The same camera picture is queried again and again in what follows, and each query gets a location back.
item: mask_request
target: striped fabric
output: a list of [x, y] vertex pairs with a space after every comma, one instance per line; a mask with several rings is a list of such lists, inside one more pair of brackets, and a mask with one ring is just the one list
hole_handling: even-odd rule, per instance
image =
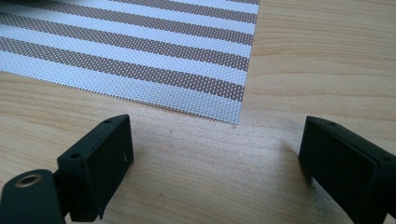
[[0, 70], [236, 124], [259, 0], [0, 0]]

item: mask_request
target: screw hole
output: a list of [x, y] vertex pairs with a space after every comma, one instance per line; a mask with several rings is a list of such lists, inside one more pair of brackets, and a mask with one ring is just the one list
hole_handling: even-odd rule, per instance
[[383, 160], [383, 161], [392, 161], [392, 159], [391, 158], [389, 158], [389, 157], [381, 157], [381, 159]]
[[27, 188], [37, 183], [40, 180], [41, 180], [41, 175], [28, 175], [18, 180], [18, 182], [15, 184], [15, 187]]
[[71, 159], [78, 159], [80, 156], [81, 156], [81, 154], [79, 154], [79, 153], [73, 153], [73, 154], [70, 156], [70, 158], [71, 158]]

